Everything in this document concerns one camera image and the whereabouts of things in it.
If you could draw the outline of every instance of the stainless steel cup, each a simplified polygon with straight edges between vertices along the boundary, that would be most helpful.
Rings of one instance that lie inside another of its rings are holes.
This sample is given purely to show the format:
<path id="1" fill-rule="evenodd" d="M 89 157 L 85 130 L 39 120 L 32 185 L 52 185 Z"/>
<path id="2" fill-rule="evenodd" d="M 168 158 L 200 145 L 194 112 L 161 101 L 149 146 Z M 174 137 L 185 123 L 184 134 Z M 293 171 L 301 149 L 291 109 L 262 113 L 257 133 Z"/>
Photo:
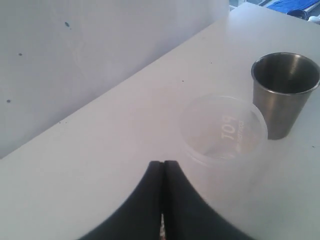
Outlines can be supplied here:
<path id="1" fill-rule="evenodd" d="M 295 53 L 263 56 L 251 69 L 253 104 L 261 111 L 268 138 L 288 135 L 311 92 L 319 86 L 319 66 Z"/>

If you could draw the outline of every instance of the clear plastic lid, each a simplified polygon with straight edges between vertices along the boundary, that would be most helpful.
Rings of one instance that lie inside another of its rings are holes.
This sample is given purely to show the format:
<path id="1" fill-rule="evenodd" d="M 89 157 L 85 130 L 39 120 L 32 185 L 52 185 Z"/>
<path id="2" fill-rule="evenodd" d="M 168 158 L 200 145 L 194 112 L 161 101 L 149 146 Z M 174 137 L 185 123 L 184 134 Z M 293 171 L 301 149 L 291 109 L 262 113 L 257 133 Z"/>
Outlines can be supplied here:
<path id="1" fill-rule="evenodd" d="M 267 125 L 252 103 L 209 94 L 180 116 L 180 131 L 192 158 L 207 166 L 257 156 L 268 139 Z"/>

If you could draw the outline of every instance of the white table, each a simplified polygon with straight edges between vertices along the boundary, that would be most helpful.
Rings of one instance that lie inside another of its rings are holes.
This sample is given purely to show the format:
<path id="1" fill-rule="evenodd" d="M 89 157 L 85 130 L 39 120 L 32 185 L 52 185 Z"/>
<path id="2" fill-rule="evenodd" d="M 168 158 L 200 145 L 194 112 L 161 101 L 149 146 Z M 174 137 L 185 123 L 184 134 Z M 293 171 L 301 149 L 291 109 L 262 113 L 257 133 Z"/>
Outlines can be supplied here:
<path id="1" fill-rule="evenodd" d="M 201 196 L 259 240 L 320 236 L 320 91 L 289 136 L 224 174 L 192 161 L 178 118 L 208 94 L 252 101 L 260 56 L 320 64 L 320 27 L 245 3 L 0 161 L 0 239 L 76 239 L 112 214 L 151 160 L 178 160 Z"/>

